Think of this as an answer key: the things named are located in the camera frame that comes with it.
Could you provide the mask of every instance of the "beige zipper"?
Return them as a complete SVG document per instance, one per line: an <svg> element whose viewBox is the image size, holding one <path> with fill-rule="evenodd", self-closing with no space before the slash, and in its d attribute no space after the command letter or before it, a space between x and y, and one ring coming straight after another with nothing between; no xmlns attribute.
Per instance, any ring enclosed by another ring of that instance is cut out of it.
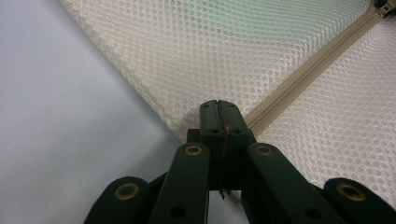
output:
<svg viewBox="0 0 396 224"><path fill-rule="evenodd" d="M372 1L363 16L315 53L245 117L255 136L262 134L336 58L396 8L396 0L388 0L381 7L375 7L378 2Z"/></svg>

